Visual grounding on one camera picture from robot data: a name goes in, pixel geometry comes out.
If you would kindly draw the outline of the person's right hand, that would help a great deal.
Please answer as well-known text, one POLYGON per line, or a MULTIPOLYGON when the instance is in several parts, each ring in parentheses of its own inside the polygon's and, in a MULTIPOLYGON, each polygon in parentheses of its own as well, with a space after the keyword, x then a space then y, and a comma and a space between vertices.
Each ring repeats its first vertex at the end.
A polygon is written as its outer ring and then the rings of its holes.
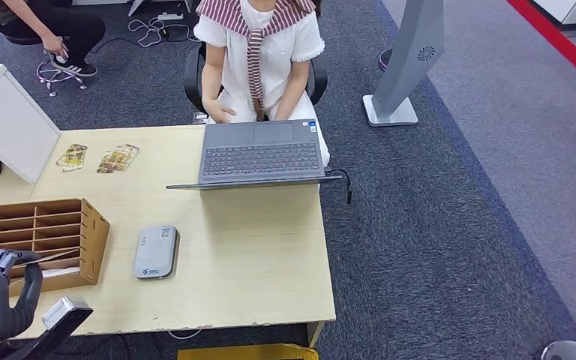
POLYGON ((215 123, 228 123, 231 118, 236 116, 234 109, 224 106, 217 98, 203 97, 202 105, 215 123))

